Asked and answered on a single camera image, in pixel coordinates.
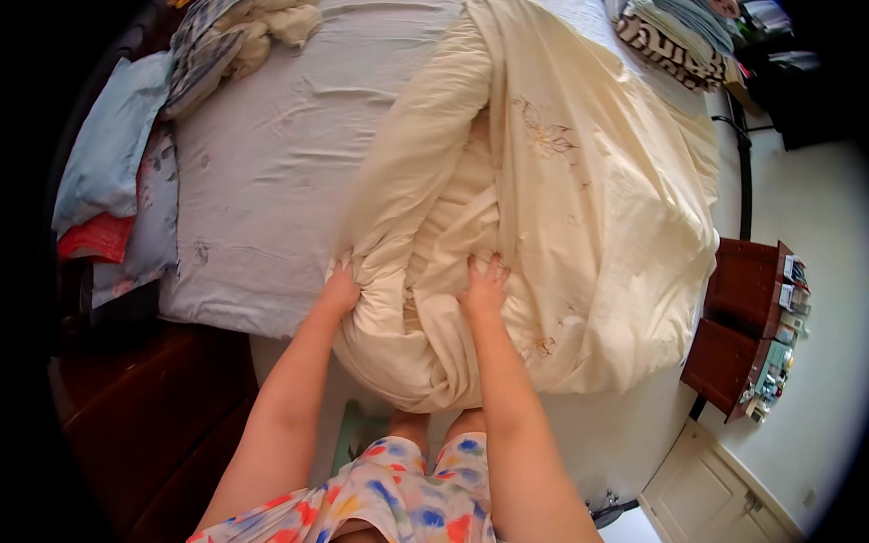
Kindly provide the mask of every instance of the white dress with colorful spots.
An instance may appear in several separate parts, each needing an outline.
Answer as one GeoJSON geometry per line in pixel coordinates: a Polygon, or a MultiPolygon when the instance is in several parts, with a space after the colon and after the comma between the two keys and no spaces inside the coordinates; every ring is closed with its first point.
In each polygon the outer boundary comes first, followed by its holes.
{"type": "Polygon", "coordinates": [[[485,434],[451,440],[431,477],[413,441],[387,436],[321,487],[275,498],[188,542],[326,543],[358,519],[390,543],[495,543],[490,503],[485,434]]]}

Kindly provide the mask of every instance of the door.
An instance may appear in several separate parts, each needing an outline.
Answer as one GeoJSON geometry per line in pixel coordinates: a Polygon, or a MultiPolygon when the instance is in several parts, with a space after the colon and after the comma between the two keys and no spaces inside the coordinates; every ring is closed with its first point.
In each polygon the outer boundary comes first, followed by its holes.
{"type": "Polygon", "coordinates": [[[664,532],[662,539],[671,543],[796,541],[795,528],[789,532],[779,519],[783,513],[777,515],[761,501],[750,483],[722,459],[722,452],[692,420],[682,430],[642,494],[650,519],[664,532]]]}

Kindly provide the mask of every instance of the bedsheet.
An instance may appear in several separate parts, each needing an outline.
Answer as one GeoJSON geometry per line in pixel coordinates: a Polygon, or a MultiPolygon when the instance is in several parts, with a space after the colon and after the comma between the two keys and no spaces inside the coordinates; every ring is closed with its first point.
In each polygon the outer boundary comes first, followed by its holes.
{"type": "MultiPolygon", "coordinates": [[[[600,0],[543,0],[689,115],[702,98],[655,78],[600,0]]],[[[328,269],[347,186],[397,93],[461,10],[458,0],[322,0],[304,53],[275,46],[176,126],[177,274],[164,318],[291,336],[328,269]]]]}

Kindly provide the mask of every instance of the green stool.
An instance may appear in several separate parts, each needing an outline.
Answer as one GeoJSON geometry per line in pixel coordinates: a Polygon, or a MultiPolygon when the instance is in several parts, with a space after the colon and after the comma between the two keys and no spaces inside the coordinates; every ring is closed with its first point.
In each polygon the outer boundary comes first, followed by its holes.
{"type": "Polygon", "coordinates": [[[359,458],[368,445],[386,435],[388,430],[389,417],[366,416],[358,401],[348,400],[329,477],[335,477],[341,466],[359,458]]]}

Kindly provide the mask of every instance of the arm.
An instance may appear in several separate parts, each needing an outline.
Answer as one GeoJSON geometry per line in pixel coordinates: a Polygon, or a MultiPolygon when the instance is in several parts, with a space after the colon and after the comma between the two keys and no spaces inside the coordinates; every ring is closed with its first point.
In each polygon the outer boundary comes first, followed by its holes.
{"type": "Polygon", "coordinates": [[[337,262],[256,396],[242,440],[197,532],[308,485],[332,341],[358,300],[352,265],[342,268],[337,262]]]}
{"type": "Polygon", "coordinates": [[[507,334],[501,307],[508,272],[499,256],[485,275],[468,259],[470,287],[458,296],[474,336],[486,420],[492,516],[499,537],[602,542],[558,453],[549,420],[507,334]]]}

